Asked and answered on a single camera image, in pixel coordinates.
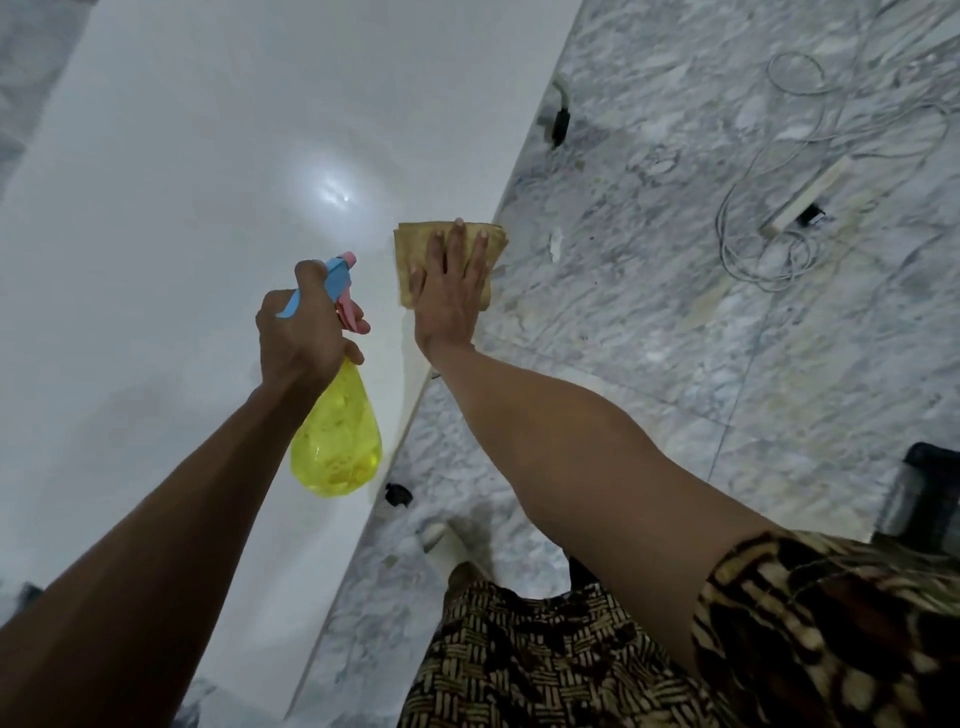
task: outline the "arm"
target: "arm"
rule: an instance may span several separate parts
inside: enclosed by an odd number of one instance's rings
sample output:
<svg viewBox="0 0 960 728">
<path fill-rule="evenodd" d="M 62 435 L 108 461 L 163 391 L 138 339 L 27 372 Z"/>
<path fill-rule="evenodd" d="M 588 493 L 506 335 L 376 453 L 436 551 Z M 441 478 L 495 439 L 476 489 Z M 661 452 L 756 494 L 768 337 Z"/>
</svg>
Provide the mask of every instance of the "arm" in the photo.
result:
<svg viewBox="0 0 960 728">
<path fill-rule="evenodd" d="M 776 527 L 670 461 L 609 401 L 476 352 L 486 241 L 461 273 L 463 237 L 451 231 L 444 260 L 435 233 L 426 270 L 411 277 L 420 347 L 530 520 L 693 670 L 690 629 L 707 577 L 731 547 Z"/>
<path fill-rule="evenodd" d="M 325 275 L 297 266 L 291 319 L 276 314 L 292 291 L 267 294 L 263 384 L 0 630 L 0 725 L 169 725 L 284 452 L 344 356 L 362 361 Z"/>
</svg>

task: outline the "hand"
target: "hand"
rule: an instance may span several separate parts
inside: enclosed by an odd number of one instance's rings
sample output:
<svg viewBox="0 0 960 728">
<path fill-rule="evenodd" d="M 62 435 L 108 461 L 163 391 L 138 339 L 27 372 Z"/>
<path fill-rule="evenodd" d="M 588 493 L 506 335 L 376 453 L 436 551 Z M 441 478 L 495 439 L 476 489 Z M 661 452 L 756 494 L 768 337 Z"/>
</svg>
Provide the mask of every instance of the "hand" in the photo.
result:
<svg viewBox="0 0 960 728">
<path fill-rule="evenodd" d="M 434 231 L 427 247 L 426 269 L 415 267 L 410 294 L 416 315 L 417 345 L 428 360 L 438 347 L 472 346 L 480 315 L 480 294 L 487 281 L 487 233 L 481 231 L 464 268 L 467 228 L 460 218 L 446 236 Z"/>
<path fill-rule="evenodd" d="M 300 305 L 289 319 L 277 318 L 294 292 L 271 291 L 256 314 L 260 331 L 260 370 L 265 387 L 302 389 L 316 397 L 340 371 L 344 357 L 363 363 L 363 354 L 345 339 L 334 302 L 324 289 L 326 267 L 316 260 L 302 260 L 294 269 L 300 289 Z M 359 333 L 369 333 L 363 310 L 354 304 Z"/>
</svg>

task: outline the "power strip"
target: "power strip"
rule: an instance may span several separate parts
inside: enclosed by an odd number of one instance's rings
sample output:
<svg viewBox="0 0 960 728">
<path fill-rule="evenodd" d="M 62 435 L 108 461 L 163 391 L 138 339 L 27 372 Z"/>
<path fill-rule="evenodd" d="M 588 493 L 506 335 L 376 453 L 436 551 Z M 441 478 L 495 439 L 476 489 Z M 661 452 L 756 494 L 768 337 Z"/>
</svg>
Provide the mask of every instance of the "power strip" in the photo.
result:
<svg viewBox="0 0 960 728">
<path fill-rule="evenodd" d="M 843 155 L 837 159 L 819 177 L 810 182 L 800 193 L 780 209 L 780 212 L 760 226 L 759 233 L 767 240 L 773 240 L 786 227 L 796 220 L 808 207 L 817 201 L 831 187 L 853 169 L 853 159 Z"/>
</svg>

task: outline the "grey marble surface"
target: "grey marble surface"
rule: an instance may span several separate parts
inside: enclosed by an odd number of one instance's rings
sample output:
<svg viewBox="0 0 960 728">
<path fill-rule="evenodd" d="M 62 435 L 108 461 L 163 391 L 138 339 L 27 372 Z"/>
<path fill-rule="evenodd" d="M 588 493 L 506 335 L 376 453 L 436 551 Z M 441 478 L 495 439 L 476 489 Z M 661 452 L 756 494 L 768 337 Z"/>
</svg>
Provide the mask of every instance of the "grey marble surface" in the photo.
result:
<svg viewBox="0 0 960 728">
<path fill-rule="evenodd" d="M 90 13 L 78 0 L 0 0 L 0 195 Z"/>
<path fill-rule="evenodd" d="M 869 122 L 924 93 L 957 103 L 955 5 L 904 0 L 885 16 L 863 50 L 870 83 L 851 93 L 845 119 Z M 22 23 L 27 6 L 54 8 L 51 18 L 79 7 L 0 0 L 0 185 L 73 42 L 54 33 L 57 42 L 23 51 L 3 13 L 15 8 Z M 816 233 L 829 256 L 784 292 L 731 279 L 712 227 L 765 141 L 802 135 L 817 115 L 816 99 L 769 86 L 766 62 L 815 53 L 843 80 L 862 27 L 857 7 L 868 3 L 586 0 L 561 63 L 570 133 L 556 151 L 543 129 L 530 134 L 501 215 L 511 245 L 477 343 L 614 401 L 668 456 L 774 521 L 864 539 L 910 444 L 960 449 L 960 132 L 919 171 L 915 158 L 859 159 Z M 10 48 L 21 49 L 13 62 Z M 11 63 L 20 70 L 10 76 Z M 9 111 L 13 101 L 26 107 Z M 555 104 L 548 94 L 544 116 Z M 935 113 L 911 117 L 872 148 L 929 143 L 940 123 Z M 732 225 L 755 230 L 819 164 L 807 150 L 749 188 Z M 563 240 L 556 262 L 551 236 Z M 375 509 L 290 725 L 396 721 L 440 614 L 443 585 L 417 541 L 426 523 L 451 521 L 522 595 L 568 586 L 563 555 L 526 519 L 441 380 L 428 386 L 391 480 L 414 502 Z M 178 725 L 274 723 L 198 681 Z"/>
</svg>

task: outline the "pink trigger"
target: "pink trigger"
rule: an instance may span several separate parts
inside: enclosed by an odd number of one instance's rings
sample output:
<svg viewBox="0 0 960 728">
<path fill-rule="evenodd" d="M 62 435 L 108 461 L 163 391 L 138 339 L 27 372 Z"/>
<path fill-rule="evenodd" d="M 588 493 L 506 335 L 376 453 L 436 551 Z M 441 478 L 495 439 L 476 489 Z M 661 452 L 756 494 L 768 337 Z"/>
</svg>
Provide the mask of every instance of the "pink trigger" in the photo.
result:
<svg viewBox="0 0 960 728">
<path fill-rule="evenodd" d="M 353 253 L 346 252 L 341 257 L 347 262 L 348 268 L 356 265 L 357 256 Z M 337 315 L 340 316 L 340 323 L 344 325 L 344 328 L 354 332 L 357 330 L 357 320 L 353 313 L 353 300 L 350 298 L 349 286 L 344 288 L 340 298 L 337 299 Z"/>
</svg>

